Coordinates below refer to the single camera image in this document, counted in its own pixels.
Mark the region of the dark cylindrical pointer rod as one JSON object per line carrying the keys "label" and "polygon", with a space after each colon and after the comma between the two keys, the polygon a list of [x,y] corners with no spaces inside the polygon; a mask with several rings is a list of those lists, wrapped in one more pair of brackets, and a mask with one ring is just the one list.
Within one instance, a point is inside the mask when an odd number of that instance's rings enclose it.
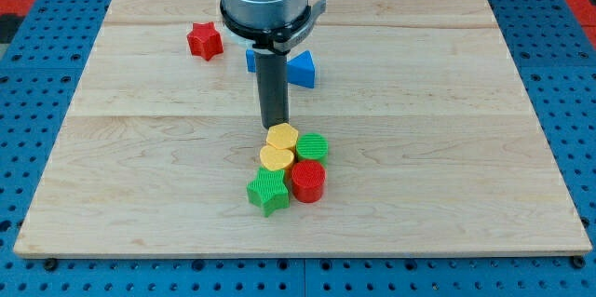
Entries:
{"label": "dark cylindrical pointer rod", "polygon": [[289,120],[287,57],[260,52],[254,57],[263,127],[286,123]]}

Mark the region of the black clamp ring mount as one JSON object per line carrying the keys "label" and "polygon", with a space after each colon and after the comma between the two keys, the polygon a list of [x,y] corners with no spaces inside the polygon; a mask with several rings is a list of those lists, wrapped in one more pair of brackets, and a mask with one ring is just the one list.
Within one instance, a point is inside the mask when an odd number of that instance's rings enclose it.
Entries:
{"label": "black clamp ring mount", "polygon": [[307,6],[296,20],[279,28],[255,29],[232,19],[220,5],[223,24],[235,35],[249,40],[249,47],[255,51],[287,55],[292,48],[302,43],[312,32],[316,21],[327,8],[326,0],[318,0],[313,6]]}

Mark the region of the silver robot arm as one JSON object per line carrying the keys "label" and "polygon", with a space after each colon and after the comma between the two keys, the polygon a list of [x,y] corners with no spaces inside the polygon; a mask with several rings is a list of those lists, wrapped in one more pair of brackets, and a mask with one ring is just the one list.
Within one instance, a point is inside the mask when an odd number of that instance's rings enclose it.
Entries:
{"label": "silver robot arm", "polygon": [[327,2],[318,0],[220,0],[227,29],[254,53],[264,128],[289,121],[287,57],[312,32]]}

